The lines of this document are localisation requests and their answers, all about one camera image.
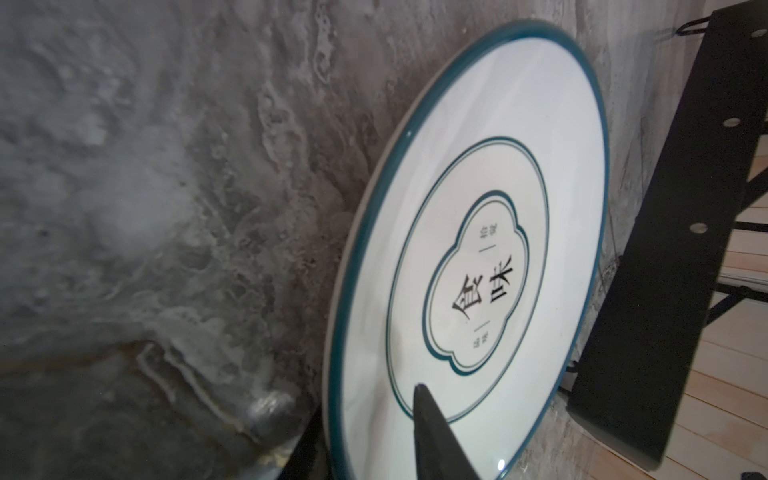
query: wooden floor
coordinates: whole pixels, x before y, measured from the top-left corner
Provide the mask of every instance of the wooden floor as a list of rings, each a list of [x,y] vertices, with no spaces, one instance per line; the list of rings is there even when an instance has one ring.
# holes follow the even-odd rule
[[[768,167],[763,137],[750,178]],[[768,223],[768,195],[740,221]],[[768,233],[733,232],[723,275],[768,280]],[[723,298],[715,293],[713,304]],[[597,444],[588,466],[594,480],[739,480],[768,476],[768,304],[743,300],[703,331],[677,413],[667,457],[643,472]]]

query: teal plate rim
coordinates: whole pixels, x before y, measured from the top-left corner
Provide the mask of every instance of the teal plate rim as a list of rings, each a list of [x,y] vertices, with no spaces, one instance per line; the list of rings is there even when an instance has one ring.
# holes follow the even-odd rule
[[[587,296],[584,299],[584,307],[581,310],[581,317],[579,318],[579,323],[574,334],[574,339],[571,342],[571,348],[568,350],[569,355],[565,357],[563,368],[561,369],[560,375],[558,376],[558,381],[552,387],[549,398],[543,405],[541,413],[534,422],[534,425],[531,427],[531,431],[525,437],[525,440],[520,445],[518,451],[505,465],[504,469],[499,472],[497,478],[504,478],[511,471],[511,467],[517,462],[520,454],[525,450],[525,447],[530,442],[533,434],[536,432],[536,429],[541,423],[541,420],[544,418],[547,407],[551,403],[555,392],[557,392],[558,385],[560,385],[563,374],[565,373],[565,368],[568,365],[568,360],[571,358],[570,352],[573,351],[574,344],[576,343],[578,334],[581,331],[581,325],[584,322],[584,314],[587,311],[587,306],[591,298],[592,289],[594,287],[594,279],[596,277],[598,271],[598,263],[600,261],[600,250],[605,231],[610,163],[608,153],[608,130],[605,117],[605,106],[597,76],[595,75],[594,70],[589,63],[589,60],[587,60],[587,57],[579,48],[578,44],[567,33],[550,23],[540,20],[521,20],[496,28],[484,37],[477,40],[475,43],[469,45],[464,51],[462,51],[453,59],[451,64],[434,81],[429,90],[424,93],[421,101],[419,102],[419,105],[413,110],[410,118],[407,120],[403,129],[400,131],[399,136],[392,146],[391,151],[384,160],[385,163],[382,167],[379,178],[375,180],[376,184],[371,191],[368,204],[366,205],[360,219],[357,232],[351,233],[355,235],[355,240],[350,244],[351,247],[349,250],[349,259],[346,264],[346,270],[343,273],[339,301],[336,307],[336,318],[331,336],[328,366],[327,434],[330,442],[329,450],[331,457],[331,468],[333,469],[333,474],[338,480],[353,480],[355,478],[346,450],[342,412],[343,360],[344,349],[346,346],[347,327],[349,326],[349,314],[352,309],[352,302],[355,296],[357,280],[359,278],[360,269],[362,266],[362,260],[365,257],[368,242],[373,232],[373,227],[376,225],[376,219],[379,216],[379,211],[381,210],[387,192],[389,191],[389,186],[392,184],[392,180],[394,179],[400,163],[406,155],[406,152],[408,151],[411,142],[415,137],[415,134],[424,124],[426,118],[432,112],[432,109],[435,107],[438,101],[442,98],[443,94],[465,71],[473,66],[473,64],[476,63],[478,59],[482,58],[484,55],[488,54],[495,48],[498,48],[511,41],[521,40],[523,38],[543,38],[560,45],[571,55],[573,55],[578,64],[581,66],[581,70],[587,75],[587,78],[589,79],[592,91],[594,92],[595,100],[598,103],[600,119],[603,127],[603,143],[605,152],[603,217],[600,225],[598,248],[594,256],[592,278],[590,279]]]

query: gray textured wall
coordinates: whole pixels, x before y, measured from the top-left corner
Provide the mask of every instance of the gray textured wall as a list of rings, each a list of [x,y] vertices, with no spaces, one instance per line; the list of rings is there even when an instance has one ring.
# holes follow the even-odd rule
[[[657,80],[684,78],[669,27],[700,10],[0,2],[0,474],[280,465],[319,401],[336,265],[384,143],[448,58],[516,18],[562,26],[598,72],[610,275],[670,117]]]

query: white plate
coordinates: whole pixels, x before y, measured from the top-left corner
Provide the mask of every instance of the white plate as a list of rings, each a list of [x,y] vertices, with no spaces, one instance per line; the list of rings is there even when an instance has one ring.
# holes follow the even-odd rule
[[[415,478],[425,383],[481,478],[553,395],[591,290],[607,189],[584,54],[519,22],[457,55],[392,136],[336,281],[323,409],[340,479]]]

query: black metal frame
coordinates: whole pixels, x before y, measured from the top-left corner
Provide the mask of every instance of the black metal frame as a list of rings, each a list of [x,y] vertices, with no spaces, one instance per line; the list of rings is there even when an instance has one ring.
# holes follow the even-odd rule
[[[690,30],[708,22],[706,28]],[[579,359],[571,416],[646,470],[658,467],[707,321],[738,213],[768,190],[746,182],[768,106],[768,2],[750,0],[689,22],[704,33],[621,265]]]
[[[741,300],[748,298],[768,303],[768,293],[752,290],[744,285],[734,286],[726,283],[718,283],[715,290],[721,293],[727,293],[727,296],[709,309],[709,313],[707,314],[707,325],[710,325],[712,322],[719,319],[725,312],[734,308]]]

